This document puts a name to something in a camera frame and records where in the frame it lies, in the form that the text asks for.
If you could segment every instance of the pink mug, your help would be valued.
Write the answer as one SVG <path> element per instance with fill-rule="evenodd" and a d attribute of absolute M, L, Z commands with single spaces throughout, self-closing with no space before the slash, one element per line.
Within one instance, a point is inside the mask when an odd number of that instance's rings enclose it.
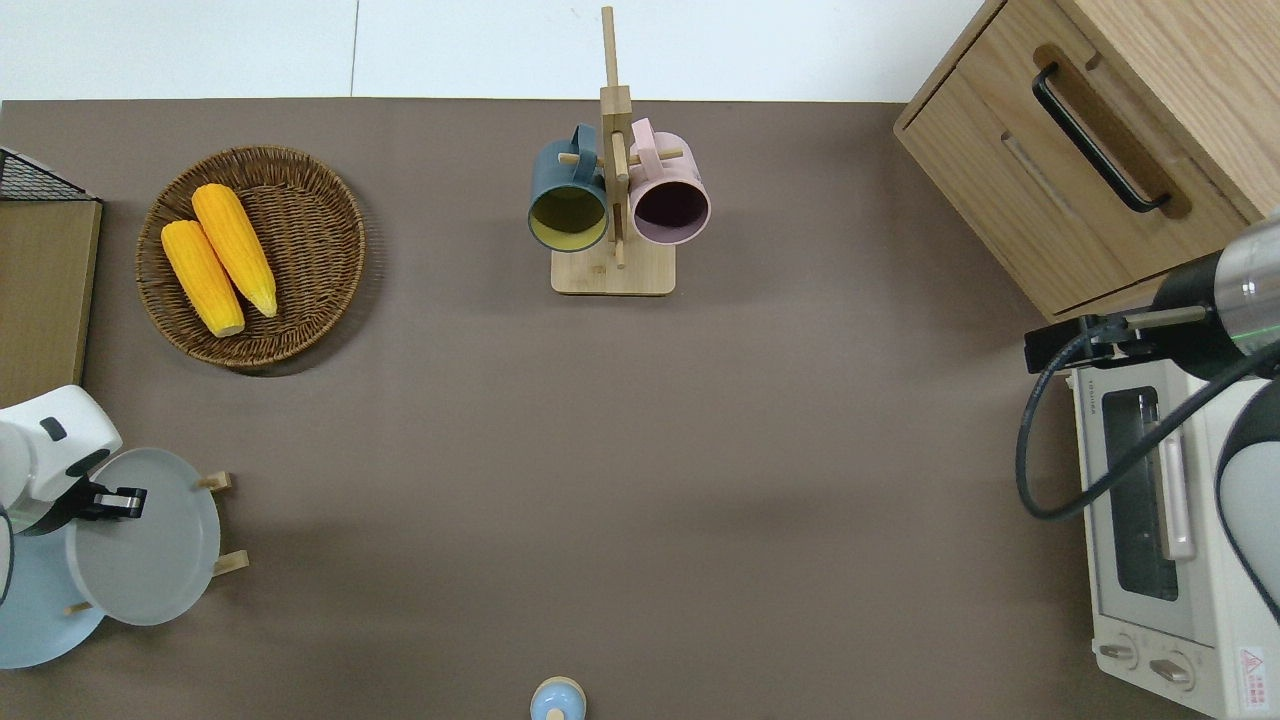
<path fill-rule="evenodd" d="M 649 118 L 631 123 L 631 154 L 640 164 L 630 168 L 631 218 L 641 237 L 659 245 L 680 245 L 698 237 L 710 218 L 710 200 L 689 143 L 669 132 L 653 132 Z M 663 160 L 659 152 L 680 150 Z"/>

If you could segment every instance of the warning label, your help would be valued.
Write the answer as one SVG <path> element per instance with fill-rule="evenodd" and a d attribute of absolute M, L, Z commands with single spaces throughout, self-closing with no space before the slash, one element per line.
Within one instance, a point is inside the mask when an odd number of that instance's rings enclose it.
<path fill-rule="evenodd" d="M 1271 698 L 1267 697 L 1267 667 L 1266 656 L 1261 647 L 1240 648 L 1240 705 L 1244 710 L 1270 710 Z"/>

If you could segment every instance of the yellow corn cob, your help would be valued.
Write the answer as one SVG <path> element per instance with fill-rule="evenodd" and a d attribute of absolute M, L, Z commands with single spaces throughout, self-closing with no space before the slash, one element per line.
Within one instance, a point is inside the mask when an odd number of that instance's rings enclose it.
<path fill-rule="evenodd" d="M 232 282 L 259 313 L 274 318 L 275 277 L 236 191 L 225 184 L 202 184 L 191 204 Z"/>
<path fill-rule="evenodd" d="M 196 220 L 177 220 L 160 231 L 160 245 L 187 300 L 215 337 L 244 329 L 244 313 L 221 263 Z"/>

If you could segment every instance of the toaster oven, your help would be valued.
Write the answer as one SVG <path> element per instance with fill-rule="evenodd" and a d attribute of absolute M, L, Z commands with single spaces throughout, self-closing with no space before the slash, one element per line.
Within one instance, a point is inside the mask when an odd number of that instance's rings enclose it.
<path fill-rule="evenodd" d="M 1203 386 L 1170 361 L 1069 382 L 1085 488 Z M 1280 716 L 1280 625 L 1228 543 L 1213 487 L 1222 442 L 1263 384 L 1228 388 L 1084 512 L 1098 667 L 1213 717 Z"/>

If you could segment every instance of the wire rack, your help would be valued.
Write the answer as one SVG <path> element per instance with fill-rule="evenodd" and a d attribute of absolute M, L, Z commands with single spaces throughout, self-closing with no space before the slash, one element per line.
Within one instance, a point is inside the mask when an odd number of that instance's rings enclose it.
<path fill-rule="evenodd" d="M 0 200 L 97 200 L 40 163 L 0 147 Z"/>

